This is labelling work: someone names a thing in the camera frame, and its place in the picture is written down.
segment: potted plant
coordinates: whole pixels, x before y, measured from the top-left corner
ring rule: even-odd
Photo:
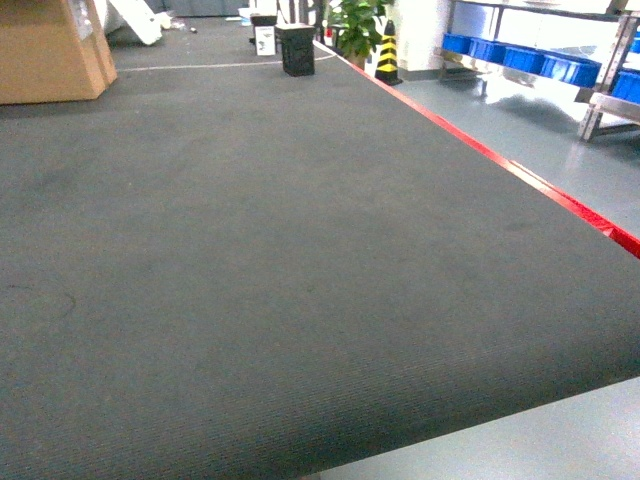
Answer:
[[[395,0],[333,0],[329,24],[340,31],[334,46],[342,56],[354,65],[364,69],[364,62],[382,42],[377,30],[377,22],[386,16],[386,6]]]

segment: traffic cone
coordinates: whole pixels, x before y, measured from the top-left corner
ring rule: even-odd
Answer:
[[[396,26],[387,22],[382,36],[382,52],[376,68],[376,78],[390,86],[402,83],[398,78],[398,56],[396,54]]]

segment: shiny floor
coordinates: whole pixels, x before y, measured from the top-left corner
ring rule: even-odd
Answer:
[[[405,82],[405,95],[640,237],[640,133],[578,139],[585,106],[508,82]],[[640,379],[321,474],[322,480],[582,480],[640,475]]]

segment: red edge trim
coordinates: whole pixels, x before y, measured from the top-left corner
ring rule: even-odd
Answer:
[[[612,223],[610,220],[606,219],[599,213],[593,211],[592,209],[587,207],[585,204],[579,202],[578,200],[573,198],[571,195],[551,185],[549,182],[547,182],[543,178],[540,178],[535,173],[531,172],[530,170],[527,170],[525,167],[523,167],[519,163],[508,160],[504,158],[502,155],[500,155],[499,153],[495,152],[494,150],[491,150],[489,147],[480,143],[478,140],[473,138],[468,133],[463,132],[458,127],[456,127],[452,123],[442,118],[440,115],[437,115],[432,111],[427,110],[424,106],[418,104],[417,102],[414,102],[409,97],[398,92],[393,87],[388,86],[387,84],[381,82],[376,78],[372,78],[371,76],[367,75],[364,71],[360,70],[359,68],[351,64],[349,65],[358,73],[360,73],[361,75],[363,75],[364,77],[366,77],[367,79],[369,79],[370,81],[378,85],[380,88],[384,89],[386,92],[393,95],[398,100],[410,106],[416,112],[427,117],[433,123],[435,123],[439,127],[449,132],[458,140],[461,140],[462,142],[466,143],[468,146],[470,146],[477,152],[481,153],[485,157],[497,163],[502,168],[507,170],[509,173],[515,175],[520,180],[529,184],[530,186],[532,186],[533,188],[541,192],[543,195],[546,195],[551,200],[562,205],[571,213],[580,217],[582,220],[584,220],[585,222],[587,222],[589,225],[596,228],[597,230],[600,230],[600,232],[602,232],[604,235],[606,235],[611,240],[613,240],[618,245],[620,245],[622,248],[627,250],[629,253],[631,253],[632,255],[640,259],[640,239],[634,237],[626,230],[623,230],[622,228],[618,227],[616,224]]]

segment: blue plastic bin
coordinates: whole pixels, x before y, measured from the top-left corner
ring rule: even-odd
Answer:
[[[561,82],[591,88],[596,84],[600,64],[592,60],[558,54],[545,54],[540,75]]]
[[[469,55],[487,62],[502,63],[507,53],[507,46],[503,43],[490,42],[481,38],[472,38]]]
[[[456,53],[469,53],[471,47],[471,37],[464,35],[454,35],[453,33],[445,33],[442,41],[442,48]]]
[[[640,103],[640,72],[634,70],[620,72],[611,95],[629,102]]]
[[[533,48],[507,46],[504,65],[528,73],[540,73],[544,64],[544,53]]]
[[[636,36],[631,44],[631,50],[629,51],[633,53],[640,53],[640,37]]]

